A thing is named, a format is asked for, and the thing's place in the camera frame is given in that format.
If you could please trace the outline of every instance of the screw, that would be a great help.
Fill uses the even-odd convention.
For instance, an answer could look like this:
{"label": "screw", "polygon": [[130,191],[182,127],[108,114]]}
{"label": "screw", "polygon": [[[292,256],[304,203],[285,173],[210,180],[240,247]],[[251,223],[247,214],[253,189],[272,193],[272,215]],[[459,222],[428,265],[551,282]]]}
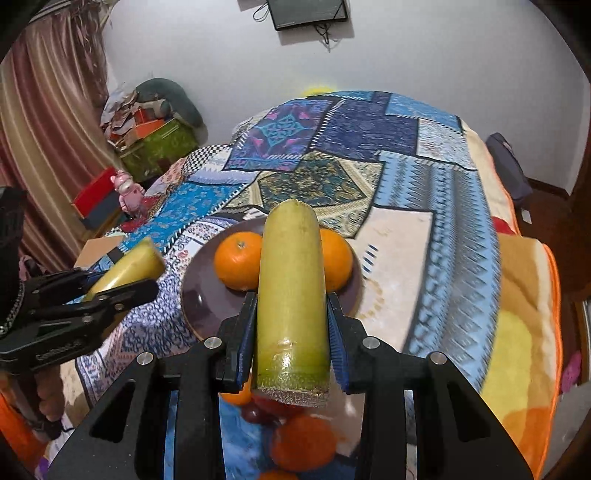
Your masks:
{"label": "screw", "polygon": [[365,348],[374,349],[379,347],[379,340],[376,337],[365,337],[363,339],[363,346]]}
{"label": "screw", "polygon": [[431,355],[429,355],[429,358],[435,365],[443,365],[445,362],[447,362],[447,357],[441,352],[433,352]]}
{"label": "screw", "polygon": [[222,340],[219,339],[218,337],[210,337],[208,339],[206,339],[203,344],[205,345],[205,347],[213,350],[214,348],[219,347],[222,344]]}
{"label": "screw", "polygon": [[140,365],[148,365],[152,360],[154,360],[154,356],[150,352],[142,352],[135,360]]}

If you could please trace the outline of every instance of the black cable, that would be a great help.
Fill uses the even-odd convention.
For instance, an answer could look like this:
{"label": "black cable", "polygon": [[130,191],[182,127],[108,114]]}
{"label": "black cable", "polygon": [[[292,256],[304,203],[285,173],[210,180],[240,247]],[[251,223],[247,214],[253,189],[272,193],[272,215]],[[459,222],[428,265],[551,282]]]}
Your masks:
{"label": "black cable", "polygon": [[320,35],[322,37],[322,43],[327,48],[330,48],[330,35],[329,35],[330,27],[333,24],[333,22],[335,21],[336,16],[339,14],[340,9],[343,6],[345,6],[345,0],[341,0],[339,7],[336,9],[335,14],[333,15],[333,18],[331,18],[328,22],[325,22],[323,24],[315,24],[314,25],[314,29],[316,30],[316,33],[318,33],[318,35]]}
{"label": "black cable", "polygon": [[[261,10],[263,10],[265,7],[267,8],[267,10],[265,10],[265,12],[263,13],[262,16],[257,17],[256,14],[259,13]],[[252,19],[255,22],[264,22],[268,16],[269,16],[269,4],[267,2],[265,2],[264,4],[262,4],[259,8],[257,8],[255,10],[255,12],[252,14]]]}

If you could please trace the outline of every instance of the green box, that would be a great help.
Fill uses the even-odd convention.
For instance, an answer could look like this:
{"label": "green box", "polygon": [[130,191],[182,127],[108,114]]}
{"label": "green box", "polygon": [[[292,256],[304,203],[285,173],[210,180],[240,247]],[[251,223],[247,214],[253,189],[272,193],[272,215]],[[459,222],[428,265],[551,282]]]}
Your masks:
{"label": "green box", "polygon": [[138,140],[121,154],[121,162],[134,181],[162,175],[168,166],[198,147],[193,129],[176,119]]}

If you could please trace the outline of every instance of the bed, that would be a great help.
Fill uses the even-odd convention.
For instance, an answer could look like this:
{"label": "bed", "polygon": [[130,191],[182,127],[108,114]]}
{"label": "bed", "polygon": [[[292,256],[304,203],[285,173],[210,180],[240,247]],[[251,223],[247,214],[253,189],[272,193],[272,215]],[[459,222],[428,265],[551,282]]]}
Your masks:
{"label": "bed", "polygon": [[[294,99],[239,124],[228,144],[181,158],[147,196],[150,220],[121,249],[152,238],[167,260],[160,294],[95,353],[63,366],[75,424],[138,353],[174,355],[196,341],[180,308],[196,252],[225,228],[296,197],[355,251],[363,273],[355,315],[368,334],[413,355],[448,354],[539,478],[562,359],[556,266],[544,245],[519,234],[486,146],[457,116],[387,92]],[[111,265],[104,257],[95,268]],[[337,403],[325,413],[346,456],[360,417]],[[263,460],[238,458],[227,446],[240,444],[242,432],[252,447],[254,427],[221,411],[228,477],[256,478]],[[415,473],[412,445],[409,452]]]}

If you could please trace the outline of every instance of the purple plate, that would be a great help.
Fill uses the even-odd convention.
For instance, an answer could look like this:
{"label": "purple plate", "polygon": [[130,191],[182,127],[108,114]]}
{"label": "purple plate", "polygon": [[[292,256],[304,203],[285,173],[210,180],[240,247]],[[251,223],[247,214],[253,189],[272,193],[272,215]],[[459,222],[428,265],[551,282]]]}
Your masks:
{"label": "purple plate", "polygon": [[[217,246],[236,232],[262,234],[267,218],[255,218],[237,223],[217,234],[201,247],[185,272],[181,289],[181,308],[185,321],[195,336],[202,340],[217,334],[222,320],[238,315],[245,292],[230,290],[217,277],[213,269],[213,256]],[[345,315],[352,316],[361,299],[361,267],[353,253],[353,273],[337,295]]]}

